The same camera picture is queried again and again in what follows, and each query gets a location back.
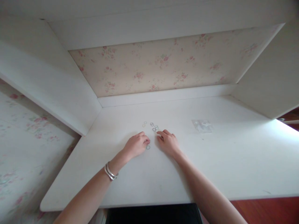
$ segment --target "hand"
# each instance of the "hand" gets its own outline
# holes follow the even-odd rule
[[[136,156],[139,156],[145,151],[146,146],[150,143],[150,139],[144,132],[132,136],[127,141],[122,153],[126,155],[128,161]]]
[[[157,134],[161,135],[157,136],[158,142],[162,150],[169,156],[174,159],[182,153],[180,150],[180,146],[178,145],[178,140],[174,134],[171,134],[169,131],[164,130],[162,132],[157,132]]]

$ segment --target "right hand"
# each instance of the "right hand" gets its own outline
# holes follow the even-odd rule
[[[180,146],[178,144],[178,140],[174,134],[171,134],[169,131],[164,130],[162,132],[157,132],[157,134],[161,135],[157,136],[158,142],[162,150],[169,156],[175,158],[179,154],[181,154]]]

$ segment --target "bangle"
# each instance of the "bangle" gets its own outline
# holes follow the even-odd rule
[[[109,169],[109,162],[106,163],[105,165],[105,172],[106,174],[108,175],[108,177],[111,179],[111,180],[115,180],[118,176],[118,173],[116,175],[113,175]]]

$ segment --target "wallpaper panel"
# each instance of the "wallpaper panel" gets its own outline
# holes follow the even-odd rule
[[[39,204],[79,139],[0,79],[0,223],[53,223]]]
[[[278,26],[70,51],[98,97],[236,83]]]

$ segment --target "white desk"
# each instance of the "white desk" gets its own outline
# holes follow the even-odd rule
[[[213,133],[200,134],[192,119],[208,119]],[[119,172],[101,208],[192,201],[181,171],[158,149],[150,122],[175,133],[181,149],[230,200],[299,195],[299,132],[231,96],[217,96],[103,108],[45,195],[41,210],[65,208],[140,131],[151,139],[150,149]]]

